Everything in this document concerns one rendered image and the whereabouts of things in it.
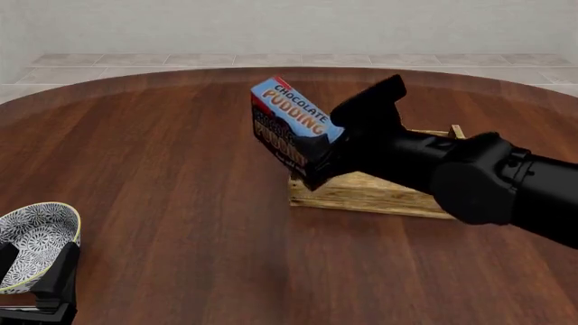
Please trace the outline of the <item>chocolate pudding box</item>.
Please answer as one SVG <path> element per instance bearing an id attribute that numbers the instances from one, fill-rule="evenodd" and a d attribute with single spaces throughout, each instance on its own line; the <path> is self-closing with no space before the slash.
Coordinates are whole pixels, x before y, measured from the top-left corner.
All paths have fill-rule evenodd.
<path id="1" fill-rule="evenodd" d="M 295 148 L 295 137 L 343 134 L 329 115 L 282 78 L 269 78 L 250 90 L 254 135 L 285 167 L 299 177 L 306 163 Z"/>

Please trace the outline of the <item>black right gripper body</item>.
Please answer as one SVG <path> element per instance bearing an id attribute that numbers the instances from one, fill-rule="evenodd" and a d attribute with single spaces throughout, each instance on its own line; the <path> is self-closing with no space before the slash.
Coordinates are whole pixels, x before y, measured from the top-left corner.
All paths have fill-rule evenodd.
<path id="1" fill-rule="evenodd" d="M 364 172 L 385 181 L 409 181 L 403 159 L 394 148 L 394 140 L 406 129 L 398 121 L 337 122 L 343 128 L 337 158 L 331 163 L 331 175 Z"/>

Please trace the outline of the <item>wooden slat tray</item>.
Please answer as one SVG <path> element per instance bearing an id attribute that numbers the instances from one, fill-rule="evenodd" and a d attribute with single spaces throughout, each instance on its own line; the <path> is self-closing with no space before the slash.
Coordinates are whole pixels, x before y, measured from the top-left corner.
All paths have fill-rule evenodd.
<path id="1" fill-rule="evenodd" d="M 332 178 L 316 191 L 309 191 L 292 175 L 288 190 L 290 205 L 296 207 L 453 219 L 431 195 L 362 172 Z"/>

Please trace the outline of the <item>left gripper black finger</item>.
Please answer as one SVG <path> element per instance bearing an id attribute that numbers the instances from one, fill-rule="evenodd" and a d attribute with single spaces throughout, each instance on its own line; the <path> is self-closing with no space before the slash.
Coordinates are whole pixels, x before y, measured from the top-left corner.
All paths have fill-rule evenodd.
<path id="1" fill-rule="evenodd" d="M 0 282 L 4 280 L 18 254 L 18 248 L 16 248 L 12 243 L 0 244 Z"/>
<path id="2" fill-rule="evenodd" d="M 37 302 L 75 302 L 76 272 L 80 248 L 74 242 L 67 243 L 49 270 L 33 286 Z"/>

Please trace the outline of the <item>black-and-white patterned bowl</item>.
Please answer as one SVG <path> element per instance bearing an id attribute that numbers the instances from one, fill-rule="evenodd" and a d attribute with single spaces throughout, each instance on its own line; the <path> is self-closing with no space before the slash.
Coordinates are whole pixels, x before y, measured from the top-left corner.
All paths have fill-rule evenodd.
<path id="1" fill-rule="evenodd" d="M 0 243 L 18 249 L 7 273 L 0 275 L 0 294 L 29 292 L 68 243 L 80 244 L 80 214 L 62 202 L 40 202 L 0 218 Z"/>

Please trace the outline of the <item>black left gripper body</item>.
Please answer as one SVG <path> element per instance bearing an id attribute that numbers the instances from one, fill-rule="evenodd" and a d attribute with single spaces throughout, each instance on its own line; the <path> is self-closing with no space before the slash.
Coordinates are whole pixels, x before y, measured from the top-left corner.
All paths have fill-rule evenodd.
<path id="1" fill-rule="evenodd" d="M 44 298 L 34 305 L 0 307 L 0 325 L 72 325 L 76 298 Z"/>

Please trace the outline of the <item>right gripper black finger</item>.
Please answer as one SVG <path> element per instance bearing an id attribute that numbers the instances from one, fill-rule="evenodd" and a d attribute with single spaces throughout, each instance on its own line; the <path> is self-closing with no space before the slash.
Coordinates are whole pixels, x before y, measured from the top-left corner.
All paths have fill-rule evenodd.
<path id="1" fill-rule="evenodd" d="M 401 76 L 393 75 L 337 105 L 331 111 L 331 122 L 344 129 L 405 129 L 396 102 L 405 97 L 406 93 Z"/>
<path id="2" fill-rule="evenodd" d="M 309 190 L 317 190 L 331 178 L 349 172 L 344 154 L 346 141 L 340 136 L 333 142 L 328 135 L 295 137 L 295 148 L 306 160 L 301 180 Z"/>

